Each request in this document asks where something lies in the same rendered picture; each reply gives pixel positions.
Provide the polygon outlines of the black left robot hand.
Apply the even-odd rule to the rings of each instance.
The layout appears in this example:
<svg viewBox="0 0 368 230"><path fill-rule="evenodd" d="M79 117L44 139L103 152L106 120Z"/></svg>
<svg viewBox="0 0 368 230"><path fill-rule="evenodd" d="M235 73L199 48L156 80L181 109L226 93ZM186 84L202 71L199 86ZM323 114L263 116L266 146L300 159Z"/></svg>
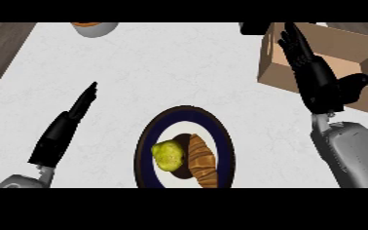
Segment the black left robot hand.
<svg viewBox="0 0 368 230"><path fill-rule="evenodd" d="M96 99L96 85L96 82L90 84L78 96L71 110L63 111L48 125L28 158L31 164L48 168L57 166L72 141L79 120Z"/></svg>

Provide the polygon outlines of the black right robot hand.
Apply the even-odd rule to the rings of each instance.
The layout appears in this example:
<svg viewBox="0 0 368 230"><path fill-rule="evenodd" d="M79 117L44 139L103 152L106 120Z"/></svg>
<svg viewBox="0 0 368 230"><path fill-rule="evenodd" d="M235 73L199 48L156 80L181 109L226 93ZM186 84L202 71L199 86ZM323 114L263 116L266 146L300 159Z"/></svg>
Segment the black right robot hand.
<svg viewBox="0 0 368 230"><path fill-rule="evenodd" d="M343 107L359 100L368 86L368 74L335 76L323 58L311 52L304 35L292 22L285 23L277 41L292 70L303 104L311 114L343 112Z"/></svg>

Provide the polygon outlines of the open cardboard box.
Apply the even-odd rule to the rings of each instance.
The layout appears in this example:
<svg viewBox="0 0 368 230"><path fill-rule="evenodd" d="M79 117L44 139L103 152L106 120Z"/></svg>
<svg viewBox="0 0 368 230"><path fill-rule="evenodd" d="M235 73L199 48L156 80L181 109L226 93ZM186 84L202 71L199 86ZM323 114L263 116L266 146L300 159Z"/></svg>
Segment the open cardboard box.
<svg viewBox="0 0 368 230"><path fill-rule="evenodd" d="M368 36L301 22L295 23L307 40L311 52L329 64L337 78L354 73L368 74ZM285 22L275 22L261 41L257 81L298 93L292 70L283 49L277 44ZM359 100L347 104L368 112L368 86Z"/></svg>

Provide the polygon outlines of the blue rimmed white plate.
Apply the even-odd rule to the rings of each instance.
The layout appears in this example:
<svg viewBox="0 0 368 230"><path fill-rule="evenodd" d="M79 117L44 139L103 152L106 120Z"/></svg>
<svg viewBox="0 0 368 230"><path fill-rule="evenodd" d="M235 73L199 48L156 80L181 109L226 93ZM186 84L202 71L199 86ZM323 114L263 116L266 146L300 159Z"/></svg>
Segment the blue rimmed white plate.
<svg viewBox="0 0 368 230"><path fill-rule="evenodd" d="M133 156L133 174L136 185L139 188L164 187L153 171L150 146L155 144L161 133L168 129L168 127L183 121L195 123L209 133L218 154L218 187L230 188L236 168L236 156L232 139L215 116L202 108L190 105L176 106L164 110L144 127Z"/></svg>

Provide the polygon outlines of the brown croissant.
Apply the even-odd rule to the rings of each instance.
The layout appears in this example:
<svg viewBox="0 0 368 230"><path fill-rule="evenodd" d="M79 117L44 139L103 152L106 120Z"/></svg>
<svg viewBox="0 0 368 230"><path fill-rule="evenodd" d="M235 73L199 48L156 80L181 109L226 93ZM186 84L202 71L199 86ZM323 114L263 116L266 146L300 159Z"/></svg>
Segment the brown croissant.
<svg viewBox="0 0 368 230"><path fill-rule="evenodd" d="M187 169L202 188L218 187L215 156L196 134L189 137Z"/></svg>

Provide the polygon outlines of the black object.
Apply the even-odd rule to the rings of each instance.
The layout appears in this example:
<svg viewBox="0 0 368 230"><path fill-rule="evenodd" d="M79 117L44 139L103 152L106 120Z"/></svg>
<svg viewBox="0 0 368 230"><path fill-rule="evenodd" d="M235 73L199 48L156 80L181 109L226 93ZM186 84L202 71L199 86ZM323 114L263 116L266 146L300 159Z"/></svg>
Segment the black object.
<svg viewBox="0 0 368 230"><path fill-rule="evenodd" d="M269 26L269 22L242 22L239 24L239 33L242 35L263 35Z"/></svg>

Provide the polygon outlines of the yellow-green lumpy food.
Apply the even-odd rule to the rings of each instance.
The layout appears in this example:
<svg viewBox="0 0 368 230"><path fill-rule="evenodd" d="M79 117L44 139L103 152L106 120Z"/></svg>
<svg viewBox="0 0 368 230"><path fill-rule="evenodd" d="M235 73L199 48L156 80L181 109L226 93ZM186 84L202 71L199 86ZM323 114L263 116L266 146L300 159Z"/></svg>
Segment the yellow-green lumpy food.
<svg viewBox="0 0 368 230"><path fill-rule="evenodd" d="M174 172L184 163L184 151L174 140L165 140L150 147L152 157L164 172Z"/></svg>

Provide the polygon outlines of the white bowl with orange content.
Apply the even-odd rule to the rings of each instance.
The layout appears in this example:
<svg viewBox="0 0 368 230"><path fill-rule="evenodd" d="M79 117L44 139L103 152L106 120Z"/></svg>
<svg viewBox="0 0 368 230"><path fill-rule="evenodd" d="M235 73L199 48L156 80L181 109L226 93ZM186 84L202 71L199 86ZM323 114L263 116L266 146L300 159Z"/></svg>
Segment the white bowl with orange content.
<svg viewBox="0 0 368 230"><path fill-rule="evenodd" d="M118 24L115 22L74 22L72 27L78 34L87 38L96 38L108 35Z"/></svg>

